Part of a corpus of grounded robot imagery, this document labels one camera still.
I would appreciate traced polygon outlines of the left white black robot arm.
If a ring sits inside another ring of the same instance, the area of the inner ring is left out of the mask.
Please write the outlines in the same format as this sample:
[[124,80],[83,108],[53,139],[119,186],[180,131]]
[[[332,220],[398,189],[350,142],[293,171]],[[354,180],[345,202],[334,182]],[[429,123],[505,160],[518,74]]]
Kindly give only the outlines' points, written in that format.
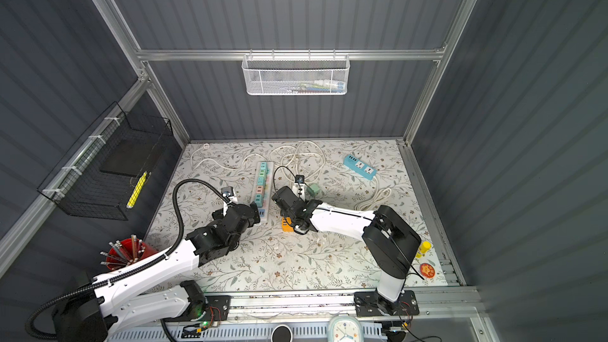
[[[178,193],[188,183],[208,188],[223,208],[219,218],[186,234]],[[261,221],[255,203],[238,204],[201,179],[178,182],[172,203],[178,235],[171,247],[126,269],[86,279],[47,301],[29,315],[25,332],[38,340],[105,341],[127,319],[119,314],[120,307],[166,280],[228,255],[237,249],[242,234]]]

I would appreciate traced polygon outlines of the white multicolour power strip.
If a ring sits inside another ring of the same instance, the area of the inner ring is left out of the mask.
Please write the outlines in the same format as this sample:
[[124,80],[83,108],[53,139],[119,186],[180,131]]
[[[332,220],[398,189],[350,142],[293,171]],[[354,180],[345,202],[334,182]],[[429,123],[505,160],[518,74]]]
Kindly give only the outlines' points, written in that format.
[[260,161],[256,166],[256,175],[253,181],[253,202],[257,206],[261,223],[266,223],[269,218],[273,171],[274,163],[271,161]]

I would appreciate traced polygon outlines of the blue power strip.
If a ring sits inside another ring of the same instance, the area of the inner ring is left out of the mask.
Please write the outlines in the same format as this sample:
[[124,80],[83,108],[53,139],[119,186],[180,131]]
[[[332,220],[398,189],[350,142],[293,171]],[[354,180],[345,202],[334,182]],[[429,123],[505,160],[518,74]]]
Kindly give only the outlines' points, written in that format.
[[344,158],[343,163],[348,169],[351,169],[354,173],[359,174],[361,177],[369,181],[373,181],[377,174],[376,169],[353,155],[347,155]]

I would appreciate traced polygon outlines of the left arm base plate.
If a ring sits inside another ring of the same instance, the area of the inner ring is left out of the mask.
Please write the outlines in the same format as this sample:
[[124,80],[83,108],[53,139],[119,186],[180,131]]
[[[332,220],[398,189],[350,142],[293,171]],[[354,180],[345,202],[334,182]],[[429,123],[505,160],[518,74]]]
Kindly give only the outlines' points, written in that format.
[[179,316],[166,318],[168,322],[220,322],[226,321],[231,308],[229,295],[207,296],[205,301],[195,301],[188,305]]

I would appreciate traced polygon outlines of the orange power strip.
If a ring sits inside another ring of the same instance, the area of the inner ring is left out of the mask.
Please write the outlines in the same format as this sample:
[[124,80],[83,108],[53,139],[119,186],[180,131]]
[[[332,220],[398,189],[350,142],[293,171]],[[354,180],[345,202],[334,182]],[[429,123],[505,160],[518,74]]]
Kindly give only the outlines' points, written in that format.
[[281,220],[281,228],[283,232],[294,233],[294,227],[292,221],[289,217],[282,218]]

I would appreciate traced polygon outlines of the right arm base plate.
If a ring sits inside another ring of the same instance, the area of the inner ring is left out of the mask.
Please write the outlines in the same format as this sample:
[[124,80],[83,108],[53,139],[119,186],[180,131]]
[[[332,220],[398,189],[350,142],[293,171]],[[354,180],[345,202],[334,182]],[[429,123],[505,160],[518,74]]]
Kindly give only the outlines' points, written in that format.
[[359,318],[380,316],[412,317],[420,314],[416,295],[403,290],[397,301],[390,302],[377,291],[357,291],[354,294],[356,314]]

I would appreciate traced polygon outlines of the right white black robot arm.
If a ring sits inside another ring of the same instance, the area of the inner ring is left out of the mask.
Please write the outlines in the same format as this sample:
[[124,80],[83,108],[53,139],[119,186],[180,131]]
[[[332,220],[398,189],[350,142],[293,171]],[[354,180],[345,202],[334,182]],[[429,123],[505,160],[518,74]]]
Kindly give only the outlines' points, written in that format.
[[377,294],[390,305],[397,303],[422,238],[392,207],[334,207],[321,200],[305,201],[288,186],[278,189],[272,201],[297,234],[335,233],[363,242],[381,271]]

